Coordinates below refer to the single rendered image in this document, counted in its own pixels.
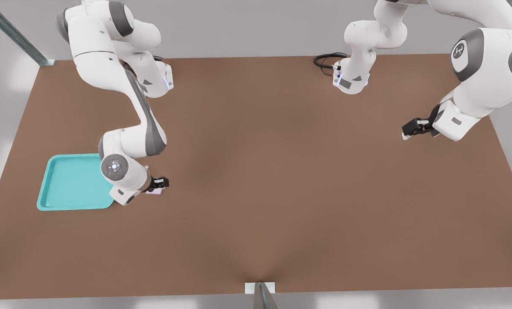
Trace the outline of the silver frame post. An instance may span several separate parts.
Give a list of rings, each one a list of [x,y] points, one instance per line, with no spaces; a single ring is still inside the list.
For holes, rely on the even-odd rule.
[[[46,58],[1,12],[0,29],[39,66],[55,65],[54,59]]]
[[[279,309],[274,299],[275,282],[245,283],[245,294],[253,294],[253,309]]]

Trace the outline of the pale blue-green tray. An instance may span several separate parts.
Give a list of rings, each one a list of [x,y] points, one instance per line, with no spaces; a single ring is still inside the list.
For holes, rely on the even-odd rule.
[[[41,211],[106,209],[112,185],[100,171],[98,153],[60,154],[45,170],[37,207]]]

